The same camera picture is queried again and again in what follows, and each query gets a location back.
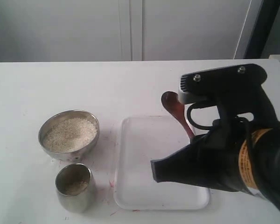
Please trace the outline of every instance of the table surface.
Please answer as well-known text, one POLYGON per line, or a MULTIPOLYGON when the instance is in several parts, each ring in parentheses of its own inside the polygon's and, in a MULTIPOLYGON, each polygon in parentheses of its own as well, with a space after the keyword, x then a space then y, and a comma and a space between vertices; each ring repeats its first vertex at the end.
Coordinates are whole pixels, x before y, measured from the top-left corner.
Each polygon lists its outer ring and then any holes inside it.
MULTIPOLYGON (((243 63, 256 63, 267 71, 263 88, 280 120, 277 60, 0 63, 0 223, 280 224, 280 213, 273 205, 244 193, 211 190, 210 204, 195 212, 129 211, 113 199, 121 120, 168 115, 161 95, 177 91, 182 74, 243 63), (84 214, 70 213, 59 204, 54 180, 67 163, 51 159, 37 139, 44 121, 70 109, 95 114, 101 128, 96 148, 83 160, 92 169, 98 188, 95 206, 84 214)), ((203 124, 217 117, 214 108, 193 113, 203 124)))

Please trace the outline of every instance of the stainless steel cup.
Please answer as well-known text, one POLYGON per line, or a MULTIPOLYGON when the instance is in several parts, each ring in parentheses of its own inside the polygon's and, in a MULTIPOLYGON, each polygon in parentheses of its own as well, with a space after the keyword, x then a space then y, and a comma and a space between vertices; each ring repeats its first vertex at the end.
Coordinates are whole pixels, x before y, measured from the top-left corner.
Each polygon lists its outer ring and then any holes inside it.
POLYGON ((96 187, 91 171, 81 163, 63 168, 55 180, 58 200, 68 211, 83 212, 95 201, 96 187))

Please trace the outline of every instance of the yellow sticker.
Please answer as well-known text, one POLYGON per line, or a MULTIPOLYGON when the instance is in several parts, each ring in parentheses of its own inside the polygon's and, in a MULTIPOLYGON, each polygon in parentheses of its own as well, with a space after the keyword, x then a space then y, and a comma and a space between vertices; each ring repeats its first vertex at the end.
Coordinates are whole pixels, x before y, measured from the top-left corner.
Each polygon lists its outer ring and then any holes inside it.
MULTIPOLYGON (((262 135, 270 131, 270 129, 260 129, 252 133, 253 147, 262 135)), ((251 163, 248 155, 247 141, 245 140, 238 155, 238 167, 242 180, 248 188, 258 189, 251 170, 251 163)))

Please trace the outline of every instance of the white cabinet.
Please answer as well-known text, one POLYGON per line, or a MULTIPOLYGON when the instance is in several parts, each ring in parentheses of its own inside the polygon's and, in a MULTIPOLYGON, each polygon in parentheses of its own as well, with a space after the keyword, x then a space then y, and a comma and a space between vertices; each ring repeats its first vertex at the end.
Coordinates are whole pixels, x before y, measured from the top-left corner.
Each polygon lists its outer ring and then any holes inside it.
POLYGON ((243 58, 262 0, 0 0, 0 62, 243 58))

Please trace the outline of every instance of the plastic tray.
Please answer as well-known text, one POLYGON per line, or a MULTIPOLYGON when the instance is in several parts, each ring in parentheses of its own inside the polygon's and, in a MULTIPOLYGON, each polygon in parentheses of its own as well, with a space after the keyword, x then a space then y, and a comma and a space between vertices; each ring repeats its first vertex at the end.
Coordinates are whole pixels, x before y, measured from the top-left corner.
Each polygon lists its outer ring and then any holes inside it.
POLYGON ((114 199, 128 210, 197 210, 210 199, 209 190, 153 180, 150 161, 164 158, 189 143, 172 117, 132 117, 123 120, 118 138, 119 160, 114 199))

